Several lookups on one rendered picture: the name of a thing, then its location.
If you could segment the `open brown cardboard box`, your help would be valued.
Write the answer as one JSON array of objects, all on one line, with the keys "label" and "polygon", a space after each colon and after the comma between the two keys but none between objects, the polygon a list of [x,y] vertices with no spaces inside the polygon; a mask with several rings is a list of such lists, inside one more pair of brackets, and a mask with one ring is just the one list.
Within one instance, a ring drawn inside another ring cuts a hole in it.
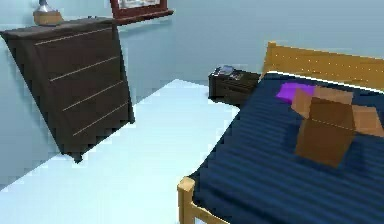
[{"label": "open brown cardboard box", "polygon": [[384,138],[375,107],[352,103],[354,94],[315,86],[313,94],[296,89],[291,108],[303,117],[295,154],[338,167],[356,133]]}]

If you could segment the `dark brown chest of drawers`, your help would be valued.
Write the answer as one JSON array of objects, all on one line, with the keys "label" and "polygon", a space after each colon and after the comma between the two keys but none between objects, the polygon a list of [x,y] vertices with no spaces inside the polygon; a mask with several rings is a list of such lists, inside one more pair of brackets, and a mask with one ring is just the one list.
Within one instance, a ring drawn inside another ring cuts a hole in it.
[{"label": "dark brown chest of drawers", "polygon": [[117,25],[110,18],[0,31],[60,152],[83,155],[134,123]]}]

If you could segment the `wooden bed with blue cover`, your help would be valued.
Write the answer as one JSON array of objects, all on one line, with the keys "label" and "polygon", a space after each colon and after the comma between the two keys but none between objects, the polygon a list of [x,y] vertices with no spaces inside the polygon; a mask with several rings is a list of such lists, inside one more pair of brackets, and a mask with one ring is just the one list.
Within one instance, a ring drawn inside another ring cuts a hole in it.
[{"label": "wooden bed with blue cover", "polygon": [[384,138],[357,135],[338,168],[296,156],[285,82],[349,90],[384,122],[384,59],[270,42],[256,89],[177,186],[180,224],[384,224]]}]

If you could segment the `dark brown bedside table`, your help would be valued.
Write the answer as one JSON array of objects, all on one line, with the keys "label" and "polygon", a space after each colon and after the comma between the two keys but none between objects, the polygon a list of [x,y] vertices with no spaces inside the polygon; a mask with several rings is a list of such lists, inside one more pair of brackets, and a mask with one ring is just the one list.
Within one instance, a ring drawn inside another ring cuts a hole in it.
[{"label": "dark brown bedside table", "polygon": [[230,75],[219,75],[216,68],[208,76],[208,98],[214,102],[223,102],[241,108],[259,82],[260,74],[235,69],[234,73],[243,73],[241,80],[233,80]]}]

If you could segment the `dark red framed window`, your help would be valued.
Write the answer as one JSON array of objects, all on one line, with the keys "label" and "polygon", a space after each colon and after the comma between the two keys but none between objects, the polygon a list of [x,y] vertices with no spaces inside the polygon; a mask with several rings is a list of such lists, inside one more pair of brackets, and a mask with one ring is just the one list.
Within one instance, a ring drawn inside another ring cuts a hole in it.
[{"label": "dark red framed window", "polygon": [[118,25],[128,25],[174,13],[167,0],[110,0],[112,15]]}]

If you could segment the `tan and grey table lamp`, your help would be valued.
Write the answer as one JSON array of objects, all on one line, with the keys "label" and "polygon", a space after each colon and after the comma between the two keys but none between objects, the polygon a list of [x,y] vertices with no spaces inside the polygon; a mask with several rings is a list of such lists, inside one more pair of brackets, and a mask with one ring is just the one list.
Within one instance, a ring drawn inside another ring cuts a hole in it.
[{"label": "tan and grey table lamp", "polygon": [[51,8],[47,0],[39,0],[39,6],[33,12],[33,19],[38,26],[56,26],[63,22],[61,13]]}]

